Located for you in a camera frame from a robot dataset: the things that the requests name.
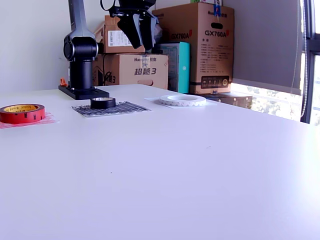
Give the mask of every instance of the window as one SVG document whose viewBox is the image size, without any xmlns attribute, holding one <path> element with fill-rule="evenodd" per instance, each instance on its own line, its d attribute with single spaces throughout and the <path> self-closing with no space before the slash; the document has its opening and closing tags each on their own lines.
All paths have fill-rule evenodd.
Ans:
<svg viewBox="0 0 320 240">
<path fill-rule="evenodd" d="M 300 89 L 304 87 L 305 76 L 305 54 L 301 56 L 301 82 Z M 290 94 L 281 91 L 274 91 L 259 87 L 245 86 L 232 83 L 231 90 L 233 92 L 244 93 L 253 96 L 252 110 L 275 115 L 285 119 L 294 121 L 301 120 L 302 101 L 300 95 Z"/>
<path fill-rule="evenodd" d="M 305 37 L 307 39 L 307 95 L 305 114 L 301 121 L 320 126 L 320 0 L 301 0 L 305 6 Z"/>
<path fill-rule="evenodd" d="M 316 55 L 314 59 L 314 82 L 310 123 L 320 126 L 320 55 Z"/>
</svg>

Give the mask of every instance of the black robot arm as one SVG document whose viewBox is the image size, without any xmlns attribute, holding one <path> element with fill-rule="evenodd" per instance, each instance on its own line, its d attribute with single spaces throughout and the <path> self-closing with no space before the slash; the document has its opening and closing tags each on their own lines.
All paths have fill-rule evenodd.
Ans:
<svg viewBox="0 0 320 240">
<path fill-rule="evenodd" d="M 119 0 L 120 7 L 108 10 L 112 17 L 119 17 L 119 28 L 127 35 L 134 48 L 154 46 L 157 18 L 148 9 L 156 0 Z M 64 38 L 63 53 L 70 62 L 69 83 L 59 89 L 76 100 L 108 98 L 109 93 L 93 87 L 92 61 L 98 55 L 95 35 L 87 28 L 84 0 L 68 0 L 71 33 Z"/>
</svg>

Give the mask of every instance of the brown cardboard box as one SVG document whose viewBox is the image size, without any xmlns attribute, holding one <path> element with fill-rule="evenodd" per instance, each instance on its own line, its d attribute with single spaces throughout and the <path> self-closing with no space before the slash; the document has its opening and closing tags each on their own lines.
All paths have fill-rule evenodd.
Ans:
<svg viewBox="0 0 320 240">
<path fill-rule="evenodd" d="M 200 96 L 219 103 L 229 104 L 245 109 L 252 108 L 253 96 L 238 92 L 226 92 L 218 94 L 200 94 Z"/>
<path fill-rule="evenodd" d="M 144 84 L 168 89 L 166 55 L 99 54 L 92 68 L 94 86 Z"/>
<path fill-rule="evenodd" d="M 121 54 L 121 53 L 144 53 L 146 50 L 143 46 L 134 49 L 124 34 L 118 27 L 118 17 L 104 17 L 104 52 L 106 54 Z"/>
<path fill-rule="evenodd" d="M 234 61 L 234 10 L 203 2 L 154 10 L 163 28 L 164 40 L 191 45 L 190 93 L 230 92 Z"/>
</svg>

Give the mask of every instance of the red tape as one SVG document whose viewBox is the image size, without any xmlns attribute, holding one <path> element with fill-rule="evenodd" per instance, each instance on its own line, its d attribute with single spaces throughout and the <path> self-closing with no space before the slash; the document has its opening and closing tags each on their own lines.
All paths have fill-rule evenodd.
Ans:
<svg viewBox="0 0 320 240">
<path fill-rule="evenodd" d="M 28 124 L 46 117 L 45 106 L 38 104 L 16 104 L 0 108 L 0 122 L 5 124 Z"/>
</svg>

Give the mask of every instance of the black tape roll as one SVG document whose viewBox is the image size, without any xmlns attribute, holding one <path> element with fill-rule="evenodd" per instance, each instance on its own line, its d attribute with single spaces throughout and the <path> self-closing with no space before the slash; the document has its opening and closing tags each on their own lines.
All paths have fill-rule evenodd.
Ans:
<svg viewBox="0 0 320 240">
<path fill-rule="evenodd" d="M 97 97 L 91 99 L 92 109 L 109 109 L 116 106 L 116 99 L 112 97 Z"/>
</svg>

